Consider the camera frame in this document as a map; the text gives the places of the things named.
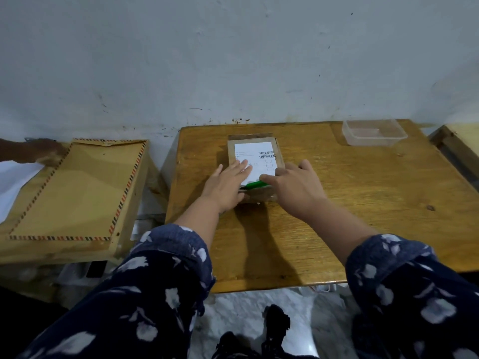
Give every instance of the clear plastic box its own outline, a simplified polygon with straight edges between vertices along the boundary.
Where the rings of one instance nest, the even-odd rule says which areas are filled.
[[[391,146],[408,137],[396,120],[343,121],[343,135],[351,146]]]

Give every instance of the white wall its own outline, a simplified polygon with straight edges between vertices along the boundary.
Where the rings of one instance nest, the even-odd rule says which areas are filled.
[[[149,138],[169,182],[186,125],[474,120],[478,15],[479,0],[2,0],[0,136]]]

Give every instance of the hand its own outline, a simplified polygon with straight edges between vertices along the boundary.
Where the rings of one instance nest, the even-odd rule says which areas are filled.
[[[19,163],[40,162],[54,166],[67,153],[67,149],[57,141],[40,138],[19,144]]]
[[[275,188],[278,203],[286,212],[309,223],[316,210],[315,205],[327,199],[311,163],[303,160],[296,166],[288,162],[285,169],[277,168],[275,174],[262,174],[260,180]]]
[[[221,172],[223,165],[220,164],[206,181],[201,197],[214,201],[220,214],[233,209],[244,198],[244,193],[238,193],[238,189],[253,169],[247,165],[248,160],[243,160],[242,163],[236,160]]]

